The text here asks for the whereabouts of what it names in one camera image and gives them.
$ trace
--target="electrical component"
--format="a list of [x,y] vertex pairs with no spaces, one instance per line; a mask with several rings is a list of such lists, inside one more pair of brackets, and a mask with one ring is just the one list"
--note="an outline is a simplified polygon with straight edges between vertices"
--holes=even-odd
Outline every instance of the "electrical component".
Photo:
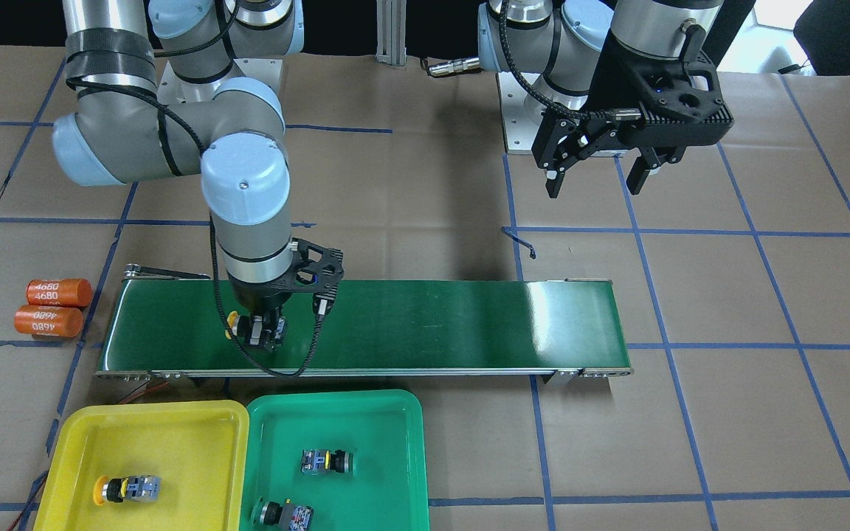
[[264,503],[264,498],[258,498],[257,503],[251,508],[253,524],[276,525],[284,531],[307,531],[313,517],[313,508],[292,504],[290,499],[284,500],[284,505],[281,507],[276,501]]
[[102,475],[94,483],[92,498],[98,505],[107,502],[122,504],[130,502],[154,502],[159,497],[159,477],[155,475],[131,475],[109,478]]
[[300,471],[307,475],[322,475],[330,471],[350,473],[352,465],[353,454],[345,450],[304,450],[300,458]]

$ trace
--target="plastic tray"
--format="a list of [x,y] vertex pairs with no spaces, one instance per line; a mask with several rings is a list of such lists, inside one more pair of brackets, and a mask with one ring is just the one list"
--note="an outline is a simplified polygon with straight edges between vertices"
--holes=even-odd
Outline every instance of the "plastic tray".
[[[249,416],[230,400],[85,407],[61,429],[36,531],[237,531]],[[153,474],[159,500],[98,507],[102,475]]]
[[[418,399],[402,390],[265,396],[249,404],[241,531],[263,497],[314,508],[311,531],[429,529]],[[353,473],[300,473],[304,450],[353,453]]]

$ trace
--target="robotic arm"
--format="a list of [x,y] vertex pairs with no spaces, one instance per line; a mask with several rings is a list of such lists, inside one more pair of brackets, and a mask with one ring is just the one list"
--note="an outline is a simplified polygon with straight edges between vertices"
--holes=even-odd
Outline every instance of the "robotic arm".
[[[567,170],[638,149],[632,194],[689,145],[716,144],[733,117],[701,50],[723,0],[490,0],[478,13],[479,57],[429,67],[511,72],[539,125],[533,157],[556,198]],[[522,72],[539,73],[533,84]]]
[[[52,141],[61,169],[84,186],[200,173],[213,253],[217,243],[249,313],[230,325],[235,340],[271,349],[283,340],[281,307],[293,293],[314,294],[318,323],[327,315],[343,277],[342,253],[292,237],[280,101],[232,60],[238,50],[300,50],[300,0],[237,1],[151,2],[163,55],[173,57],[186,100],[195,100],[168,108],[156,101],[142,1],[65,0],[65,71],[78,112],[56,121]],[[219,310],[226,320],[220,300]]]

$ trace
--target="red wire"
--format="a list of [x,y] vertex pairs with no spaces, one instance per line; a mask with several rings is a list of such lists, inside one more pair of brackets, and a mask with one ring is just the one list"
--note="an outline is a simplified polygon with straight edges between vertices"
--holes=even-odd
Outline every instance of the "red wire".
[[146,389],[139,391],[139,393],[137,393],[135,395],[124,397],[124,399],[122,399],[121,401],[118,401],[117,404],[119,405],[119,404],[124,404],[124,403],[131,403],[131,401],[136,400],[139,397],[148,395],[149,393],[158,391],[158,390],[162,389],[162,387],[168,386],[168,384],[169,384],[169,382],[163,382],[163,383],[158,383],[158,384],[156,384],[155,386],[152,386],[152,387],[146,387]]

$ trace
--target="black cable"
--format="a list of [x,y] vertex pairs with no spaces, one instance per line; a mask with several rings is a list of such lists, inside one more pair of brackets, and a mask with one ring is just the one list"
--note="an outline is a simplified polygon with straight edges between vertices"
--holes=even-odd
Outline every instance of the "black cable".
[[514,56],[510,53],[510,44],[507,41],[507,13],[509,9],[510,0],[503,0],[503,3],[500,4],[500,17],[498,19],[498,27],[500,28],[500,49],[503,51],[503,58],[505,58],[507,68],[510,69],[510,73],[514,75],[517,83],[520,84],[520,88],[523,88],[523,90],[533,97],[534,100],[539,101],[545,105],[546,108],[549,108],[549,110],[559,114],[560,117],[573,118],[576,120],[591,120],[597,117],[605,117],[607,113],[604,111],[573,111],[571,108],[563,105],[562,103],[552,101],[550,98],[541,94],[540,91],[537,91],[536,88],[534,88],[530,82],[523,77],[523,74],[520,73],[520,70],[517,69],[516,64],[514,63]]
[[82,80],[68,80],[68,84],[73,87],[84,87],[86,89],[111,91],[111,93],[124,94],[128,95],[129,97],[135,97],[138,100],[145,101],[149,105],[158,108],[159,112],[162,112],[166,115],[166,117],[169,117],[172,121],[176,122],[176,124],[179,124],[180,127],[183,128],[183,130],[186,130],[186,132],[189,134],[189,137],[192,138],[193,142],[195,142],[196,148],[198,148],[200,154],[205,152],[205,145],[203,144],[202,139],[199,138],[199,135],[196,133],[196,131],[192,129],[192,125],[189,125],[188,122],[179,117],[179,115],[176,114],[176,112],[172,111],[171,108],[168,108],[166,107],[166,105],[163,105],[159,103],[159,101],[156,101],[155,97],[149,97],[146,94],[139,93],[139,91],[134,91],[132,88],[121,87],[119,85],[109,85],[107,83],[94,83],[92,81]]
[[432,71],[428,70],[429,64],[427,58],[418,58],[418,66],[420,66],[422,70],[425,71],[425,74],[428,74],[428,77],[435,77],[434,75],[432,75]]
[[300,369],[297,369],[294,372],[280,372],[279,370],[265,367],[258,360],[254,359],[249,352],[247,352],[245,346],[242,345],[242,342],[238,340],[238,336],[236,336],[234,330],[232,330],[232,326],[229,326],[229,317],[225,314],[225,306],[222,305],[221,281],[219,281],[218,278],[218,249],[215,248],[215,222],[213,222],[212,216],[209,217],[209,246],[210,251],[212,252],[212,295],[215,296],[215,308],[218,309],[218,317],[222,320],[222,325],[225,326],[225,332],[227,335],[232,337],[235,349],[238,350],[238,352],[245,357],[247,362],[249,362],[252,366],[257,367],[257,369],[260,369],[271,376],[279,376],[283,378],[296,378],[297,376],[301,376],[301,374],[307,370],[307,367],[310,366],[310,362],[314,360],[314,354],[317,353],[317,341],[320,340],[320,329],[323,328],[325,317],[318,313],[316,320],[314,320],[314,337],[311,339],[309,349],[307,349],[307,356],[304,357],[303,363],[300,364]]
[[234,24],[235,19],[238,18],[238,11],[241,9],[241,7],[242,7],[241,0],[235,0],[235,9],[232,10],[232,16],[230,16],[229,20],[227,20],[227,22],[225,23],[225,27],[223,27],[222,30],[219,31],[218,35],[215,35],[215,37],[212,37],[212,39],[205,41],[205,43],[198,44],[198,45],[193,46],[191,48],[183,48],[182,50],[171,50],[171,51],[156,52],[156,53],[153,54],[153,57],[162,58],[162,57],[184,56],[184,55],[193,54],[193,53],[202,51],[202,50],[208,48],[209,46],[212,46],[213,44],[218,43],[219,41],[224,39],[227,34],[229,34],[229,30],[230,30],[230,28],[232,28],[232,24]]

